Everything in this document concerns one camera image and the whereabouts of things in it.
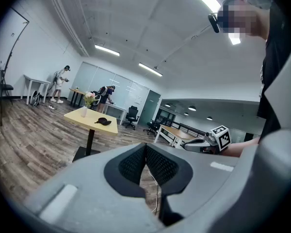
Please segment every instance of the backpack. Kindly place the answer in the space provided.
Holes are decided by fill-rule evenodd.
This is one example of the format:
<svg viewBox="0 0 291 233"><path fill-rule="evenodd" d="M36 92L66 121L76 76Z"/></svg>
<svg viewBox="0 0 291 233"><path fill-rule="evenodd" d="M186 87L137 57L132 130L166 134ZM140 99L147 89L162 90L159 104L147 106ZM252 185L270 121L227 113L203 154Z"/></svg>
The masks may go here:
<svg viewBox="0 0 291 233"><path fill-rule="evenodd" d="M97 94L101 95L102 97L106 95L108 88L103 86L99 89L99 91L97 92Z"/></svg>

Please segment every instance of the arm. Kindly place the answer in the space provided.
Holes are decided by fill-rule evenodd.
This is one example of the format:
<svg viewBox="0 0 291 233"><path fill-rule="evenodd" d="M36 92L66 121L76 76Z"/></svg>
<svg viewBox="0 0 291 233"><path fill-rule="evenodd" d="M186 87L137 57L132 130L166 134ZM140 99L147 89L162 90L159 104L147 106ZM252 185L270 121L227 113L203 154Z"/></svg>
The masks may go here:
<svg viewBox="0 0 291 233"><path fill-rule="evenodd" d="M225 156L240 157L244 148L258 144L259 139L260 139L260 137L257 137L257 138L250 140L250 141L246 141L246 142L232 143L225 150L223 150L220 154L225 155Z"/></svg>

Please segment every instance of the ceiling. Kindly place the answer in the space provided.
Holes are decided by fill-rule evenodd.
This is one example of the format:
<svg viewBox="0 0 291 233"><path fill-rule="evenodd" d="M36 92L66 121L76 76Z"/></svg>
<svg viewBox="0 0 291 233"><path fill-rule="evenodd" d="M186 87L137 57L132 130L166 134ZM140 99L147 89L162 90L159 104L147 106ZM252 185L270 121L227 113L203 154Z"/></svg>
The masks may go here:
<svg viewBox="0 0 291 233"><path fill-rule="evenodd" d="M161 106L169 110L184 114L187 112L189 116L199 117L201 114L214 116L217 114L233 114L234 116L255 116L258 111L258 102L235 102L224 100L162 100ZM189 110L189 106L195 106L196 112Z"/></svg>
<svg viewBox="0 0 291 233"><path fill-rule="evenodd" d="M270 0L249 1L267 7ZM251 37L232 45L226 34L206 28L210 9L201 0L61 2L89 55L97 55L96 44L119 52L120 58L130 60L142 75L148 71L140 69L139 62L151 68L158 66L163 74L160 82L166 86L175 77L194 82L193 77L204 75L202 82L218 68L227 79L232 79L233 71L235 77L241 77L238 82L259 81L255 73L259 74L264 57L263 41ZM153 74L148 77L159 79Z"/></svg>

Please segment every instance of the shorts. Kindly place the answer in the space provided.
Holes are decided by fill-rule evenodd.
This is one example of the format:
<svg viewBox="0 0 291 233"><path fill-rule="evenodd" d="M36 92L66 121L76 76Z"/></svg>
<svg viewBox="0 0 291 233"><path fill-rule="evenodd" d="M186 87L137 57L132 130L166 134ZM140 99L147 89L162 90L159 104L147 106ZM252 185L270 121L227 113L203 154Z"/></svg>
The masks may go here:
<svg viewBox="0 0 291 233"><path fill-rule="evenodd" d="M62 89L62 84L56 84L55 85L56 90L61 90Z"/></svg>
<svg viewBox="0 0 291 233"><path fill-rule="evenodd" d="M107 101L107 97L105 97L105 96L101 97L100 103L104 103L105 104L106 101Z"/></svg>

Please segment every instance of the railing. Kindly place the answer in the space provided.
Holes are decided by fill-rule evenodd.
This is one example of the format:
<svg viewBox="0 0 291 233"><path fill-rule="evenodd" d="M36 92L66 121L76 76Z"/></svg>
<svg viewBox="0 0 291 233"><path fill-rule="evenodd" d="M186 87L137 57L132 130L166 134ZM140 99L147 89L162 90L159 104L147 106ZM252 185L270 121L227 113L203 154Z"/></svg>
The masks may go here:
<svg viewBox="0 0 291 233"><path fill-rule="evenodd" d="M201 137L201 136L204 136L206 134L206 132L203 132L201 130L198 130L198 129L195 129L195 128L192 128L188 125L185 125L185 124L182 124L182 123L177 123L175 121L172 121L166 117L163 117L163 116L157 116L155 121L157 121L158 123L162 120L165 119L165 122L162 124L162 125L166 125L166 126L169 126L169 127L173 127L173 128L176 128L176 129L179 129L191 136L194 136L194 137Z"/></svg>

